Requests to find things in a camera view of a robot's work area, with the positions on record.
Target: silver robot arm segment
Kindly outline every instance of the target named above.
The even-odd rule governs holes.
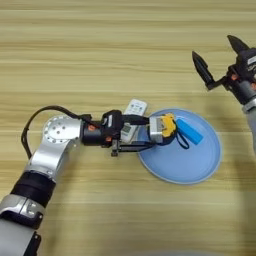
[[[69,152],[80,144],[82,121],[51,118],[11,193],[0,203],[0,255],[35,256],[41,237],[36,233]]]

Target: light blue plate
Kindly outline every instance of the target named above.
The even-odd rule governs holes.
[[[139,153],[145,167],[158,178],[177,184],[195,184],[208,179],[221,162],[221,143],[213,127],[199,115],[183,109],[164,109],[152,114],[163,115],[172,112],[203,135],[202,141],[185,150],[177,139],[166,146],[155,146]],[[138,140],[148,140],[145,127],[138,132]]]

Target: metal bracket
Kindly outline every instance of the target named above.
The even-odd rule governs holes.
[[[42,219],[45,208],[31,199],[10,194],[5,196],[0,204],[0,215],[7,211],[20,214],[30,219],[33,219],[37,213],[40,213],[39,218]]]
[[[69,151],[80,144],[82,122],[68,116],[55,116],[44,126],[43,139],[25,171],[38,172],[57,182]]]

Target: black robot arm segment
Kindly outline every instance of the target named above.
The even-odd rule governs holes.
[[[213,79],[208,65],[195,52],[192,52],[193,62],[208,90],[224,85],[241,104],[246,105],[256,97],[256,48],[249,48],[235,36],[228,36],[228,39],[237,58],[236,63],[228,67],[226,75],[220,80]]]

